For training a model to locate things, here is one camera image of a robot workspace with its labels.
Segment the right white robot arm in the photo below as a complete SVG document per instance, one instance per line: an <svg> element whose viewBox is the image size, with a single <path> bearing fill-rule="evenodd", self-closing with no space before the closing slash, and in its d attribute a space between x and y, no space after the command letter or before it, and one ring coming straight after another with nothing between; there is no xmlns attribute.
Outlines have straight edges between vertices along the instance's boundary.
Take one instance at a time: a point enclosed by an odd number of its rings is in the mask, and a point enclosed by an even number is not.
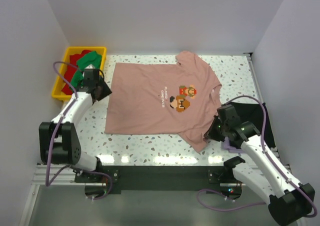
<svg viewBox="0 0 320 226"><path fill-rule="evenodd" d="M223 163L223 178L230 183L240 181L255 192L268 206L272 218L287 226L300 218L315 216L315 190L302 184L286 169L264 141L261 131L250 121L243 121L233 105L218 108L208 132L211 139L227 138L232 146L247 154L261 171L252 170L240 156Z"/></svg>

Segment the pink t shirt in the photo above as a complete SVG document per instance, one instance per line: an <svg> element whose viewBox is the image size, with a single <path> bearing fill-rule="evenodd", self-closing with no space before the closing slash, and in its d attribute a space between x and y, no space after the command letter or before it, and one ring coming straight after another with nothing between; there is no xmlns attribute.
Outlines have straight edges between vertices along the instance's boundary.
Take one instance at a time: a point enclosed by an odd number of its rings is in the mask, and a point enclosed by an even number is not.
<svg viewBox="0 0 320 226"><path fill-rule="evenodd" d="M222 84L197 54L182 51L175 64L115 65L105 133L177 134L196 152L221 106Z"/></svg>

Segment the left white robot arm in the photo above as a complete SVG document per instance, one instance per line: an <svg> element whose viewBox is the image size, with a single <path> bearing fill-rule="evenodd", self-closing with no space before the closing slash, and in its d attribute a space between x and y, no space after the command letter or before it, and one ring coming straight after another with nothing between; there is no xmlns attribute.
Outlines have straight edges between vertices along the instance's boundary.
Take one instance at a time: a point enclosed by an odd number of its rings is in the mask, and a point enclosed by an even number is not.
<svg viewBox="0 0 320 226"><path fill-rule="evenodd" d="M109 96L112 91L100 69L88 66L82 75L83 80L72 89L73 94L61 112L51 121L40 124L40 158L46 164L48 173L51 164L70 165L86 171L86 177L92 182L99 182L104 170L98 166L96 157L82 152L76 127L93 104Z"/></svg>

